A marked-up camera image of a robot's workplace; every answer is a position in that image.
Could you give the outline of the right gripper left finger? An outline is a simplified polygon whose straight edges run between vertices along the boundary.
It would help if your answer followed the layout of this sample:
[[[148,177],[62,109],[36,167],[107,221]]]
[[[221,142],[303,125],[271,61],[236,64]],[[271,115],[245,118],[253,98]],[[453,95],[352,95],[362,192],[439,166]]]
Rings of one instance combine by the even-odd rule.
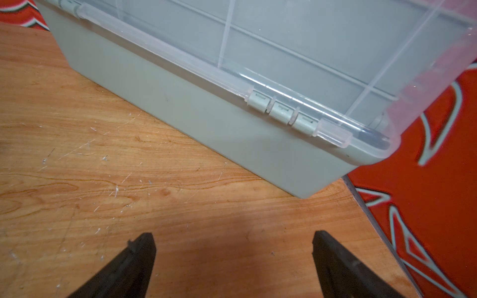
[[[144,298],[157,249],[151,233],[143,233],[91,279],[71,293],[71,298]]]

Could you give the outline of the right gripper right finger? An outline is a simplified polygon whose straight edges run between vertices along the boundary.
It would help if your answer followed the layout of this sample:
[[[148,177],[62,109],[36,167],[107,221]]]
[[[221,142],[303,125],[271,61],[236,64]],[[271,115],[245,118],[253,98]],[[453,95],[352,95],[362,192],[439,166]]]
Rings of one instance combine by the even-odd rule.
[[[325,230],[315,232],[313,259],[325,298],[401,298]]]

